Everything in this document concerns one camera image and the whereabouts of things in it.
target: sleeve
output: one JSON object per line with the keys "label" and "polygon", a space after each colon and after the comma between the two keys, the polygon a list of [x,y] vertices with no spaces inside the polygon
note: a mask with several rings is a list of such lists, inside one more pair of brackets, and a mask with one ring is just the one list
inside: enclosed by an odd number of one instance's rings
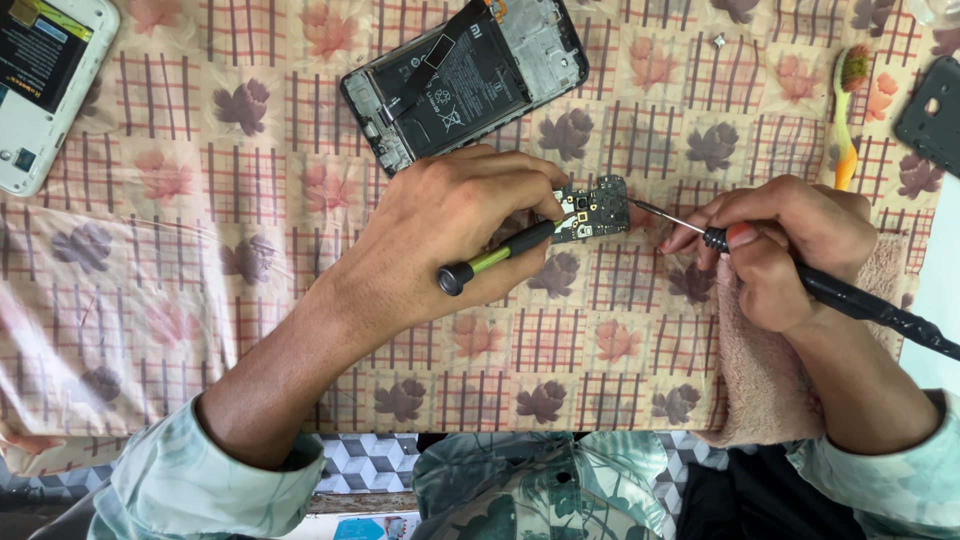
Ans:
{"label": "sleeve", "polygon": [[826,436],[806,440],[788,456],[800,476],[851,506],[868,538],[960,536],[960,398],[926,390],[944,414],[922,444],[897,454],[847,454]]}
{"label": "sleeve", "polygon": [[278,471],[256,469],[206,436],[196,402],[131,438],[111,488],[95,500],[96,522],[134,537],[276,537],[296,527],[324,469],[320,442],[301,433]]}

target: white phone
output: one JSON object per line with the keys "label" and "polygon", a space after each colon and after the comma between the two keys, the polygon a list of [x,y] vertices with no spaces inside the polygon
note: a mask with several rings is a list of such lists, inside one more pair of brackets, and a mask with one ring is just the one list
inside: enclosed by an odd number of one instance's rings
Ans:
{"label": "white phone", "polygon": [[0,0],[0,188],[43,185],[119,25],[108,0]]}

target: floral shirt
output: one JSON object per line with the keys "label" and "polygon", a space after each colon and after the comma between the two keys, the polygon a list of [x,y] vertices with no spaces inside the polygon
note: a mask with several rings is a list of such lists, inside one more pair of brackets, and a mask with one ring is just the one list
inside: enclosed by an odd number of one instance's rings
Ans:
{"label": "floral shirt", "polygon": [[[916,448],[853,455],[823,437],[788,456],[853,507],[868,538],[960,538],[960,398],[928,395],[944,422]],[[279,472],[253,469],[207,438],[193,403],[131,439],[94,500],[89,540],[273,537],[300,522],[324,467],[320,443],[301,435]],[[657,538],[664,510],[650,485],[666,462],[650,431],[451,435],[414,467],[423,523],[413,539]]]}

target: green screwdriver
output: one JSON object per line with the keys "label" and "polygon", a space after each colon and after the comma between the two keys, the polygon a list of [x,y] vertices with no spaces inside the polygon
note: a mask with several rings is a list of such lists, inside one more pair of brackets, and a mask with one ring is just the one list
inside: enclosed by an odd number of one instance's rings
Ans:
{"label": "green screwdriver", "polygon": [[437,283],[440,284],[440,288],[443,289],[446,294],[457,296],[464,292],[464,284],[472,280],[473,276],[476,276],[477,273],[490,268],[504,258],[520,255],[543,242],[543,240],[549,238],[567,218],[574,215],[576,215],[576,212],[571,212],[556,221],[540,221],[536,225],[531,225],[523,231],[500,242],[500,245],[497,246],[495,250],[489,251],[480,257],[467,262],[445,264],[437,270]]}

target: person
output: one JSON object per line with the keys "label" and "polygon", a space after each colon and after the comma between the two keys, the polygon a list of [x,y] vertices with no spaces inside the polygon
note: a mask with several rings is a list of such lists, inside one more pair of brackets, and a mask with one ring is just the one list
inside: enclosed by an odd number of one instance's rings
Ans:
{"label": "person", "polygon": [[[304,517],[324,467],[300,425],[359,358],[400,331],[502,298],[543,265],[549,240],[479,274],[458,297],[436,269],[480,253],[510,213],[556,219],[560,169],[490,146],[400,171],[357,243],[222,379],[135,434],[111,484],[93,497],[86,537],[278,536]],[[863,323],[812,303],[791,256],[851,281],[876,232],[859,195],[779,177],[724,193],[689,217],[728,228],[740,305],[793,345],[823,402],[827,435],[789,459],[818,490],[854,508],[868,537],[960,536],[956,396],[924,393]],[[718,254],[675,230],[665,254]],[[423,522],[414,538],[654,538],[663,508],[648,487],[666,466],[649,431],[451,435],[412,478]],[[35,536],[43,537],[42,532]]]}

